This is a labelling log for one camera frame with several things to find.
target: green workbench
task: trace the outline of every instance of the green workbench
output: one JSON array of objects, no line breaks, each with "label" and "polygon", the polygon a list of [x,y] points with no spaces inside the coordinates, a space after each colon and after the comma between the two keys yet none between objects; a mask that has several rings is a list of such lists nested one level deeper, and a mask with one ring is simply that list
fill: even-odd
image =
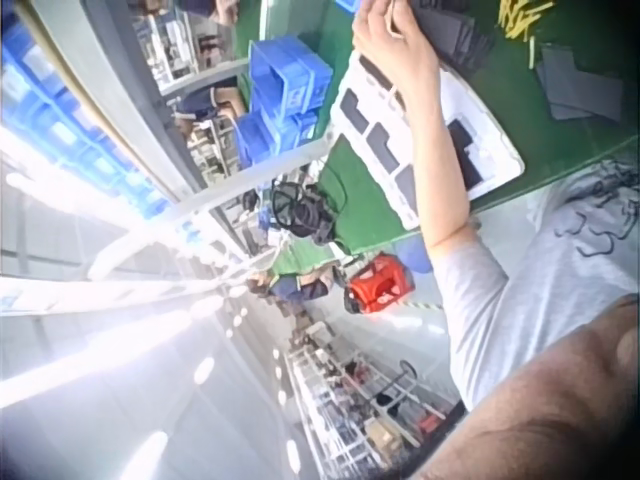
[{"label": "green workbench", "polygon": [[[472,3],[469,13],[479,27],[484,32],[494,29],[498,0]],[[603,17],[602,11],[593,6],[596,0],[578,2],[580,8],[576,8],[576,2],[559,3],[537,25],[538,43],[571,46],[579,69],[612,73],[628,82],[626,90],[630,94],[635,93],[638,52],[634,42],[623,37],[620,24]],[[246,55],[249,41],[258,38],[260,2],[246,0],[241,5],[236,45],[238,54]],[[348,65],[353,18],[332,0],[276,0],[275,8],[269,16],[268,36],[296,34],[334,69],[326,104],[319,112],[320,135],[329,121],[331,104]],[[555,121],[535,71],[528,69],[528,45],[506,40],[499,31],[483,68],[467,81],[500,122],[525,163],[522,176],[474,201],[474,211],[540,188],[620,149],[637,149],[637,97],[625,99],[628,108],[621,124],[600,118]],[[241,84],[248,95],[248,83],[245,80]],[[319,184],[341,209],[336,233],[351,253],[380,248],[412,234],[403,229],[382,190],[344,138],[336,143],[327,165]],[[296,242],[274,268],[279,272],[306,271],[322,263],[326,252],[327,249]]]}]

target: blue container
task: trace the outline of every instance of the blue container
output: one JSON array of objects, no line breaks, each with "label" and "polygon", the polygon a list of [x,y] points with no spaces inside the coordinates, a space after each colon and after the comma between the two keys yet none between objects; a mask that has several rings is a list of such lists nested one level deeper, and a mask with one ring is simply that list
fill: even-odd
[{"label": "blue container", "polygon": [[360,0],[336,0],[336,3],[349,13],[356,13],[360,8]]},{"label": "blue container", "polygon": [[3,124],[53,165],[124,197],[143,217],[164,211],[169,201],[85,115],[23,25],[7,16],[3,27]]},{"label": "blue container", "polygon": [[309,74],[309,87],[301,112],[305,113],[321,107],[333,77],[331,67],[297,37],[286,35],[277,38],[274,42],[280,45],[285,52],[295,57]]},{"label": "blue container", "polygon": [[264,138],[269,144],[272,155],[278,155],[298,146],[300,141],[300,127],[294,116],[278,120],[273,111],[265,106],[260,92],[255,89],[251,96],[251,103],[256,106],[262,117]]},{"label": "blue container", "polygon": [[419,233],[394,242],[392,247],[398,259],[412,272],[427,274],[433,271],[424,240]]},{"label": "blue container", "polygon": [[302,112],[309,73],[275,42],[251,44],[249,76],[277,120]]},{"label": "blue container", "polygon": [[249,168],[269,158],[269,143],[265,139],[265,127],[259,111],[243,115],[238,119],[236,145],[243,168]]},{"label": "blue container", "polygon": [[313,135],[316,133],[316,124],[318,123],[318,115],[316,115],[316,112],[294,115],[293,120],[298,124],[298,130],[300,131],[298,145],[305,144],[312,140]]}]

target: worker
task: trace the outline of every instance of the worker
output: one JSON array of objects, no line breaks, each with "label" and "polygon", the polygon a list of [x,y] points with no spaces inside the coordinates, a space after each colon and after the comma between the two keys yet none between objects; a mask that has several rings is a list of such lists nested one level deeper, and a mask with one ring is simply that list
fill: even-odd
[{"label": "worker", "polygon": [[182,136],[188,139],[197,122],[218,115],[235,121],[245,113],[247,109],[238,90],[238,79],[231,77],[186,95],[176,105],[174,122]]},{"label": "worker", "polygon": [[238,21],[240,0],[127,0],[134,15],[164,15],[173,4],[179,10],[207,17],[220,25],[232,26]]},{"label": "worker", "polygon": [[407,106],[420,226],[443,298],[452,378],[469,410],[416,478],[583,478],[637,421],[637,159],[556,183],[539,232],[507,276],[469,225],[438,57],[409,1],[393,8],[400,38],[388,31],[389,7],[363,0],[353,42]]},{"label": "worker", "polygon": [[247,287],[261,298],[274,296],[294,304],[316,300],[328,295],[335,281],[342,277],[337,265],[330,262],[306,275],[257,272],[249,277]]}]

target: gray t-shirt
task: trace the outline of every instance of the gray t-shirt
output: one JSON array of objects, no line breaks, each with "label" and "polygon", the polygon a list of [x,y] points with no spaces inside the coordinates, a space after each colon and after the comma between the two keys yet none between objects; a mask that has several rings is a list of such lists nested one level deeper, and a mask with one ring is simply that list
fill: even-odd
[{"label": "gray t-shirt", "polygon": [[535,355],[638,292],[638,192],[635,168],[598,164],[551,195],[511,277],[481,243],[434,262],[451,374],[469,410]]}]

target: black bag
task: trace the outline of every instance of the black bag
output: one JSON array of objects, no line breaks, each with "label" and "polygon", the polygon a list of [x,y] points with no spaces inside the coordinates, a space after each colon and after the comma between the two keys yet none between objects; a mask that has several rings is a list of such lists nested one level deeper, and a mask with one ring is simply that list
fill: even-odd
[{"label": "black bag", "polygon": [[273,183],[271,208],[278,226],[298,238],[311,237],[316,245],[335,240],[336,213],[316,185]]}]

